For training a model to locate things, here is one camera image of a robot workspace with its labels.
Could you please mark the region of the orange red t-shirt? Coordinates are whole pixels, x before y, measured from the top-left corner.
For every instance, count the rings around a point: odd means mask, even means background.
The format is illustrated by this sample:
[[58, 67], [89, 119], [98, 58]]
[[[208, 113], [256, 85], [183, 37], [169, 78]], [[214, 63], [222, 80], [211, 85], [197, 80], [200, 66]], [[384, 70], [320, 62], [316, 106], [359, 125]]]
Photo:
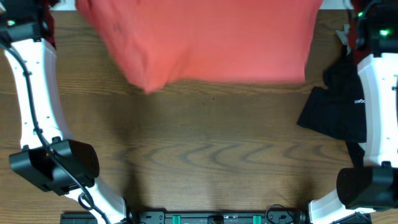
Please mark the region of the orange red t-shirt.
[[321, 0], [77, 0], [129, 83], [303, 83]]

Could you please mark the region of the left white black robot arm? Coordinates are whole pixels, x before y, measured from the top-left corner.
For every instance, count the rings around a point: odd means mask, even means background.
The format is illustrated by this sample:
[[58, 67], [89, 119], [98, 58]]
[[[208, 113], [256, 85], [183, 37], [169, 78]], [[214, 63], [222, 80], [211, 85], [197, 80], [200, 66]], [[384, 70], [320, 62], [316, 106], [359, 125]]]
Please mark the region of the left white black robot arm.
[[56, 80], [53, 1], [1, 2], [1, 47], [11, 66], [21, 112], [21, 151], [12, 170], [44, 192], [64, 195], [95, 223], [131, 223], [126, 201], [100, 178], [94, 148], [74, 140]]

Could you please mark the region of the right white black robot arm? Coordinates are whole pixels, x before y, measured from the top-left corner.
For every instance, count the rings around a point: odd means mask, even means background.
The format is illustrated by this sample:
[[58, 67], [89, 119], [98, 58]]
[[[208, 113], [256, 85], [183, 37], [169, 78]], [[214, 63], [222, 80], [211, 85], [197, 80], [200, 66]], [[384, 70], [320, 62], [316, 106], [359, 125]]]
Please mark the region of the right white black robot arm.
[[364, 92], [363, 167], [344, 168], [336, 188], [308, 204], [296, 223], [370, 223], [397, 208], [397, 1], [352, 1], [349, 46]]

